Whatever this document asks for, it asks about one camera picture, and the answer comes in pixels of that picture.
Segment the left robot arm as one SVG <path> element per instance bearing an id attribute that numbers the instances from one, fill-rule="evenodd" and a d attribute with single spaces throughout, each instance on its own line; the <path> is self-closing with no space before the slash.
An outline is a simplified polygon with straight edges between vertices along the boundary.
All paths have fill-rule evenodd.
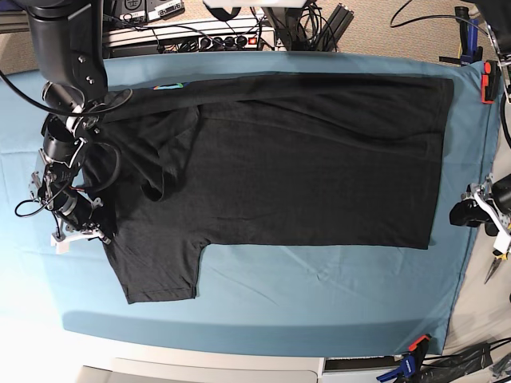
<path id="1" fill-rule="evenodd" d="M 481 73 L 481 102 L 492 104 L 500 101 L 500 121 L 505 142 L 510 142 L 510 129 L 505 117 L 505 107 L 510 104 L 510 2 L 474 1 L 485 21 L 495 60 L 488 60 Z M 450 212 L 450 222 L 455 226 L 485 226 L 486 234 L 496 242 L 510 242 L 510 176 L 494 181 L 487 176 L 481 184 L 469 184 L 461 201 Z"/>

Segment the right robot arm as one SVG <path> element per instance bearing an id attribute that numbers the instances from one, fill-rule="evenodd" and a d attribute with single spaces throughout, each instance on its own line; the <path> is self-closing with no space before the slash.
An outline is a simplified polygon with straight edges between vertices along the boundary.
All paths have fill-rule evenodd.
<path id="1" fill-rule="evenodd" d="M 41 168 L 32 174 L 32 197 L 59 227 L 79 238 L 110 243 L 108 221 L 96 188 L 93 198 L 73 187 L 89 149 L 93 128 L 105 107 L 108 78 L 102 58 L 101 1 L 25 1 L 39 69 L 47 80 L 42 99 L 50 107 L 42 127 Z"/>

